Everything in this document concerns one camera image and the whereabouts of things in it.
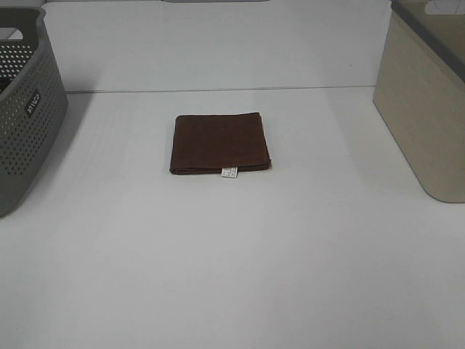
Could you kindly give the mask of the grey perforated plastic basket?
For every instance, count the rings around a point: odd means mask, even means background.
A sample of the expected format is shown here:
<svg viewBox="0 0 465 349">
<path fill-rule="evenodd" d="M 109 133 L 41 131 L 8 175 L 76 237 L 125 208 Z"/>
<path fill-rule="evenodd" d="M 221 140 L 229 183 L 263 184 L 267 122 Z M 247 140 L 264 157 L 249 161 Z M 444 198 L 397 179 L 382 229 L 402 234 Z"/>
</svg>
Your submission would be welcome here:
<svg viewBox="0 0 465 349">
<path fill-rule="evenodd" d="M 40 7 L 2 7 L 1 216 L 13 212 L 59 134 L 68 99 Z"/>
</svg>

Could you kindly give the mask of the brown towel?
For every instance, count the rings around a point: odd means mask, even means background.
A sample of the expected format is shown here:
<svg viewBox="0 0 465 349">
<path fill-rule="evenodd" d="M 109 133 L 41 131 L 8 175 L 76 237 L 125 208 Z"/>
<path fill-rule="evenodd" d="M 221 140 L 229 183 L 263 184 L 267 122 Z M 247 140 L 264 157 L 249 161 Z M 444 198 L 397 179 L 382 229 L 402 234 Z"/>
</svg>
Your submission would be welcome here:
<svg viewBox="0 0 465 349">
<path fill-rule="evenodd" d="M 176 117 L 169 171 L 173 175 L 268 170 L 270 153 L 260 113 Z"/>
</svg>

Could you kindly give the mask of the beige plastic basket grey rim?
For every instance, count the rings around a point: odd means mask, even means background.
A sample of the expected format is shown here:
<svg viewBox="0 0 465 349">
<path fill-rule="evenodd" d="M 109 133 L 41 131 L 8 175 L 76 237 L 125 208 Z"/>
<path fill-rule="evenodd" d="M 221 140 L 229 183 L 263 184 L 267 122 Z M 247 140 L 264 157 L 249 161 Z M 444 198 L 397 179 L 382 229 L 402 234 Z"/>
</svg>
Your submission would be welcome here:
<svg viewBox="0 0 465 349">
<path fill-rule="evenodd" d="M 373 103 L 421 187 L 464 202 L 464 3 L 392 1 Z"/>
</svg>

